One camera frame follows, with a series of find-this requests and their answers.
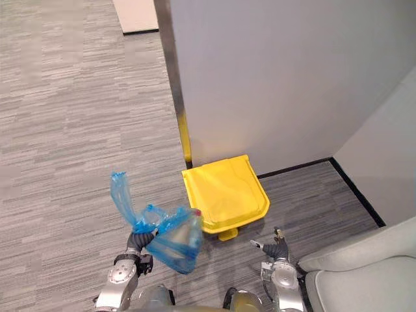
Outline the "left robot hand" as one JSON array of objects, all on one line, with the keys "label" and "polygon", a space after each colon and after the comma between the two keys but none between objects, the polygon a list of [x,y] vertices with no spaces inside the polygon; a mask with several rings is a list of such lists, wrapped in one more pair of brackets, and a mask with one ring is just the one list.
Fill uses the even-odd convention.
[{"label": "left robot hand", "polygon": [[126,250],[140,253],[154,238],[155,235],[152,232],[130,233]]}]

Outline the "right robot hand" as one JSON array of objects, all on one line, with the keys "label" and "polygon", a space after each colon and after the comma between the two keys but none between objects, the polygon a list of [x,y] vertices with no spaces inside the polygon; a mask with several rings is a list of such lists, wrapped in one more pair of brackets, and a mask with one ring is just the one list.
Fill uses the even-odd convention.
[{"label": "right robot hand", "polygon": [[262,250],[275,261],[279,259],[289,261],[289,247],[287,246],[285,235],[278,227],[274,228],[274,241],[274,244],[262,244],[256,240],[250,240],[250,244]]}]

